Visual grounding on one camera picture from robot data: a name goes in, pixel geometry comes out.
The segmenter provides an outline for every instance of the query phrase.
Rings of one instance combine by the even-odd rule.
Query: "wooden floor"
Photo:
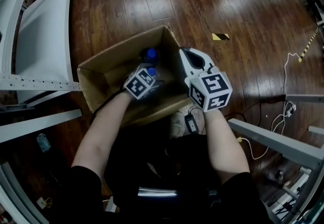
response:
[[[233,95],[229,106],[223,110],[224,114],[244,113],[260,100],[282,95],[287,54],[300,55],[316,30],[316,24],[302,0],[71,0],[70,56],[75,80],[76,68],[81,62],[113,44],[159,25],[170,26],[181,45],[208,53],[227,73]],[[212,33],[227,33],[230,40],[213,41]],[[302,63],[296,57],[290,57],[287,65],[288,93],[324,93],[322,44],[319,35]],[[47,107],[61,107],[61,104],[70,102],[81,106],[85,116],[46,131],[52,146],[62,153],[67,165],[73,160],[91,114],[81,93],[69,94],[45,104]],[[263,103],[261,107],[261,127],[270,129],[274,117],[282,113],[282,102]],[[323,105],[298,103],[297,112],[286,120],[284,135],[321,146],[324,139],[307,133],[307,127],[324,127],[323,112]],[[245,114],[249,123],[258,124],[258,105]],[[55,196],[56,190],[49,190],[46,177],[34,167],[34,156],[20,153],[22,146],[27,142],[32,145],[34,140],[35,135],[12,141],[13,151],[7,152],[8,160],[32,185],[35,198]],[[298,166],[281,155],[269,151],[265,157],[254,161],[248,145],[243,142],[242,146],[261,196],[267,202],[280,195],[279,190],[266,181],[273,178],[277,170],[284,171],[284,181],[298,175]],[[254,142],[252,148],[255,157],[265,151],[264,146]],[[108,193],[104,186],[103,194]]]

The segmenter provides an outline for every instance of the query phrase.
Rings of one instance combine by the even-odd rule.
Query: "black shirt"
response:
[[[251,174],[240,173],[225,182],[220,189],[221,210],[210,212],[208,218],[213,223],[272,223],[260,200]],[[54,202],[51,223],[111,223],[123,219],[145,219],[149,212],[145,209],[134,214],[105,212],[101,196],[101,180],[93,171],[74,166],[70,170],[68,182]]]

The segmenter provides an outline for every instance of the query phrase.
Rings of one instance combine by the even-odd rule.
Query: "yellow and black tape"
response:
[[[316,37],[317,33],[319,31],[319,28],[316,29],[314,35],[310,38],[310,40],[308,41],[308,44],[306,46],[306,48],[304,49],[302,55],[300,56],[300,58],[298,59],[298,61],[301,63],[301,61],[303,60],[304,56],[306,55],[309,47],[310,47],[310,44],[312,43],[312,41],[314,40],[314,38]]]
[[[214,34],[212,33],[213,40],[229,40],[228,34]]]

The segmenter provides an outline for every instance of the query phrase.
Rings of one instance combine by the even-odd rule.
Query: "person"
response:
[[[180,200],[182,206],[172,204],[169,208],[160,207],[155,206],[153,202],[138,206],[138,187],[149,185],[145,183],[148,179],[145,174],[141,177],[144,167],[139,166],[138,161],[143,158],[139,150],[142,144],[136,146],[137,140],[140,139],[136,135],[132,135],[126,141],[116,140],[124,113],[131,101],[132,96],[129,93],[121,92],[95,117],[77,150],[67,182],[54,202],[50,223],[110,223],[121,219],[156,218],[209,219],[215,223],[238,220],[246,220],[248,223],[272,223],[252,180],[244,151],[218,109],[204,113],[207,136],[173,139],[175,145],[166,149],[168,155],[185,157],[184,169],[181,172],[186,171],[187,174],[178,184],[179,189],[186,187],[185,199]],[[119,213],[105,212],[101,196],[101,181],[106,166],[114,162],[118,162],[118,166],[112,167],[112,171],[106,171],[105,177],[114,194],[114,202],[117,199]],[[209,167],[212,173],[207,176]],[[219,179],[213,179],[213,173],[217,174]],[[214,209],[208,200],[204,199],[208,196],[200,191],[202,186],[218,181],[221,203],[218,204],[218,209]],[[164,217],[161,209],[176,210]]]

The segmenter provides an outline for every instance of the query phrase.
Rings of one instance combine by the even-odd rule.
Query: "black device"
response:
[[[184,117],[184,121],[186,122],[187,128],[191,134],[198,134],[198,126],[191,113]]]

